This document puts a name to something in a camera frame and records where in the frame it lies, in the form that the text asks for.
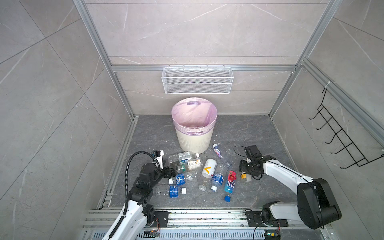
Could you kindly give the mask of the white bottle orange logo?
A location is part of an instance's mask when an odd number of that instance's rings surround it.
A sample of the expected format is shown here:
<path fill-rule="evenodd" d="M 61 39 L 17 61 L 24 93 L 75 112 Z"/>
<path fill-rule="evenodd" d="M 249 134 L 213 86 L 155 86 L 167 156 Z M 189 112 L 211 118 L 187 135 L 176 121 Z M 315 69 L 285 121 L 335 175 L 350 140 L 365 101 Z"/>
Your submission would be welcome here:
<path fill-rule="evenodd" d="M 213 159 L 207 159 L 203 170 L 202 170 L 202 176 L 211 179 L 215 173 L 217 167 L 217 162 Z"/>

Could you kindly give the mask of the blue Fiji water bottle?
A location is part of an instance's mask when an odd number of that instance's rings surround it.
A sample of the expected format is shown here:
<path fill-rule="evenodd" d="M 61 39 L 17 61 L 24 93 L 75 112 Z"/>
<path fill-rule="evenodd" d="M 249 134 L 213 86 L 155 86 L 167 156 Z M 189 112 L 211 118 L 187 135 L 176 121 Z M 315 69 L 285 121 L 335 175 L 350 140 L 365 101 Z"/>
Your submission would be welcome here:
<path fill-rule="evenodd" d="M 225 184 L 225 192 L 226 193 L 231 195 L 234 192 L 235 184 L 236 184 L 236 179 L 237 179 L 236 172 L 229 171 L 229 174 L 228 174 L 228 177 L 227 177 L 227 181 L 226 181 L 226 184 Z"/>

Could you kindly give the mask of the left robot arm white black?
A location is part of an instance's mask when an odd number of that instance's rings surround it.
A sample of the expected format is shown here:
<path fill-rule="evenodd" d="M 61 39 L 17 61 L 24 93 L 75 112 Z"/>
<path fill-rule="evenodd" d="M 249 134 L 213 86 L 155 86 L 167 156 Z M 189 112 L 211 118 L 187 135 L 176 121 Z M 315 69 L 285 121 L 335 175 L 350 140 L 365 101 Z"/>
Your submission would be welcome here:
<path fill-rule="evenodd" d="M 142 166 L 139 177 L 131 189 L 126 189 L 125 204 L 120 211 L 104 240 L 134 240 L 146 226 L 155 219 L 154 206 L 149 204 L 153 196 L 153 188 L 163 179 L 176 176 L 174 168 L 160 168 L 157 164 Z"/>

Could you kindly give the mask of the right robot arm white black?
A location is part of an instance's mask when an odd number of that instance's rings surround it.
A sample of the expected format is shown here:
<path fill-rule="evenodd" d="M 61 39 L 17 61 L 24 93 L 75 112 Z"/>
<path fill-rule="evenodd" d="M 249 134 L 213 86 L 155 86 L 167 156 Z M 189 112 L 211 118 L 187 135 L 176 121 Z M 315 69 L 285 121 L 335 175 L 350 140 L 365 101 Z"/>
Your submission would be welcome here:
<path fill-rule="evenodd" d="M 342 211 L 337 203 L 329 183 L 322 179 L 313 179 L 302 175 L 271 156 L 241 160 L 239 171 L 242 174 L 261 179 L 270 176 L 297 196 L 293 203 L 271 202 L 263 205 L 261 219 L 265 225 L 272 225 L 280 220 L 302 222 L 312 230 L 342 218 Z"/>

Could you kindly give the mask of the clear bottle purple label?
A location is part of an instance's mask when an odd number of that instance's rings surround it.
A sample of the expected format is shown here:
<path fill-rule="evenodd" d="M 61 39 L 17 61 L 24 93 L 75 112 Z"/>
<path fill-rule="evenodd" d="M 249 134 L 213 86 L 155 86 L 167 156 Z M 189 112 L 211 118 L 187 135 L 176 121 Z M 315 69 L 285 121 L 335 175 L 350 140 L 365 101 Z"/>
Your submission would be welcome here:
<path fill-rule="evenodd" d="M 222 149 L 221 146 L 218 144 L 213 144 L 213 150 L 219 157 L 220 161 L 227 166 L 227 168 L 230 168 L 233 163 L 230 161 L 229 157 L 225 154 L 225 151 Z"/>

